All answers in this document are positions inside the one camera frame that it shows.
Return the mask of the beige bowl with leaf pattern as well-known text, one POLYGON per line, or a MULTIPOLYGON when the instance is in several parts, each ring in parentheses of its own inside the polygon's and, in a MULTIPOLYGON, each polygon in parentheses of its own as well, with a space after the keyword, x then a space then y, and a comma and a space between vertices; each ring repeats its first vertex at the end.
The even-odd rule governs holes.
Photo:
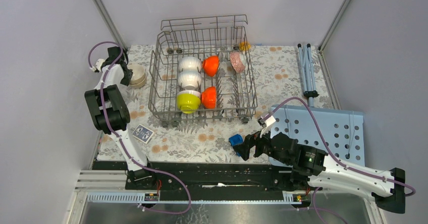
POLYGON ((130 85, 139 84, 146 78, 146 69, 144 66, 132 64, 128 66, 128 69, 132 71, 130 85))

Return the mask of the plain beige bowl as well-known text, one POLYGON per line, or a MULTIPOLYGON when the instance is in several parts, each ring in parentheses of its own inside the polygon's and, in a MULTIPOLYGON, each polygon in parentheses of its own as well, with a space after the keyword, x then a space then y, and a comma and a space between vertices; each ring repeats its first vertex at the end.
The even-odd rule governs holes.
POLYGON ((138 88, 141 88, 141 87, 143 87, 145 84, 146 84, 146 81, 147 81, 147 78, 145 77, 141 82, 139 82, 139 83, 136 83, 136 84, 129 84, 129 87, 131 87, 131 88, 135 88, 135 89, 138 89, 138 88))

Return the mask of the orange bowl front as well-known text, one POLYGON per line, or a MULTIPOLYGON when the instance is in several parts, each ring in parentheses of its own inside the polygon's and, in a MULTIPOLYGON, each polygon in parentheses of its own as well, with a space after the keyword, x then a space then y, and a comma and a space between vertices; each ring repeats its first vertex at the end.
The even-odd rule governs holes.
POLYGON ((201 103, 207 109, 214 109, 214 108, 216 108, 217 91, 216 91, 216 88, 214 86, 206 88, 201 93, 201 103))

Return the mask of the pink patterned bowl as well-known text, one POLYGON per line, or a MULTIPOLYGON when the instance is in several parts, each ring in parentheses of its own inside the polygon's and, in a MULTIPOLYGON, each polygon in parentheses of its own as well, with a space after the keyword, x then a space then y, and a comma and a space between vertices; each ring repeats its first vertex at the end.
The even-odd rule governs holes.
POLYGON ((246 61, 243 53, 239 51, 231 52, 230 62, 231 62, 232 68, 235 70, 237 74, 243 73, 245 71, 246 61))

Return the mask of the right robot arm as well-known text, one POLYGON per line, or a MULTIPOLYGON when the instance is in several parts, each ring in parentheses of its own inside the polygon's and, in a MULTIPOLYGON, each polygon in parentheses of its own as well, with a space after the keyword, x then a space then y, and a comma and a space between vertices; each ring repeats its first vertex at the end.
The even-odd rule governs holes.
POLYGON ((230 145, 243 160, 248 160, 250 150, 254 157, 265 154, 291 168, 285 178, 286 190, 307 190, 316 187, 340 190, 374 201, 378 208, 404 214, 406 196, 405 171, 393 168, 379 171, 354 165, 344 160, 335 161, 326 151, 299 144, 296 139, 278 133, 273 137, 261 136, 259 132, 235 135, 229 138, 230 145))

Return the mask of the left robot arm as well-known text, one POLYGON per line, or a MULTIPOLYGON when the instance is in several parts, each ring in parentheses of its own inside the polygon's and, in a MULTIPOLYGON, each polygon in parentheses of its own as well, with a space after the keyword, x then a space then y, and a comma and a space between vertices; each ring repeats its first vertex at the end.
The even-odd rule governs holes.
POLYGON ((100 73, 98 84, 84 93, 84 98, 95 128, 114 140, 126 161, 126 188, 132 190, 159 190, 161 181, 156 173, 149 170, 149 162, 130 136, 128 124, 130 113, 119 90, 120 85, 128 86, 132 70, 128 68, 126 50, 111 42, 107 59, 99 59, 90 64, 91 71, 100 73))

